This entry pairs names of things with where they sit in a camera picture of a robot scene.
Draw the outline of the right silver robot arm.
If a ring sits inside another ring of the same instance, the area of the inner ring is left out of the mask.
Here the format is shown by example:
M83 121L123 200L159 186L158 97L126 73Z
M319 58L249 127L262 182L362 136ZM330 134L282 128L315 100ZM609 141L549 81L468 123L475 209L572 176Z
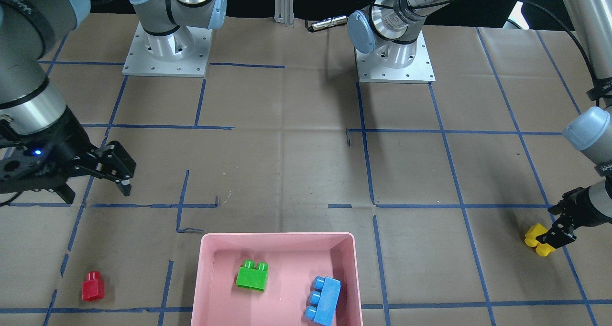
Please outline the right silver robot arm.
M222 27L228 0L129 0L139 25L124 74L204 77L212 31ZM131 193L136 163L111 141L92 144L39 59L90 13L90 0L0 0L0 189L15 196L46 190L66 203L75 193L68 179L93 176Z

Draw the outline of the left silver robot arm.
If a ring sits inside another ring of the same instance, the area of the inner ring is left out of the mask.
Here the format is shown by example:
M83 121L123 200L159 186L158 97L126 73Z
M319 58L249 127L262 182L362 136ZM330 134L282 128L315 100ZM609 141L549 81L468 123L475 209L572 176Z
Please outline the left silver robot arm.
M562 193L573 220L603 183L560 134L587 113L576 101L587 70L567 34L476 27L426 27L406 58L422 59L424 84L358 83L363 147L357 187L346 202L404 211L466 211L479 248L522 236L556 217Z

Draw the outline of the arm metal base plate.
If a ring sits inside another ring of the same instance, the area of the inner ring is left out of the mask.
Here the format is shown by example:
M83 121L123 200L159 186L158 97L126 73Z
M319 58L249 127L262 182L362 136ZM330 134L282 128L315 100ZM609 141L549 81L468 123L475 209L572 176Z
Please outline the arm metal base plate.
M181 27L166 36L153 36L136 28L122 73L140 77L204 78L214 32Z
M422 32L408 44L382 40L365 16L350 17L349 36L355 47L359 82L432 84L436 77Z

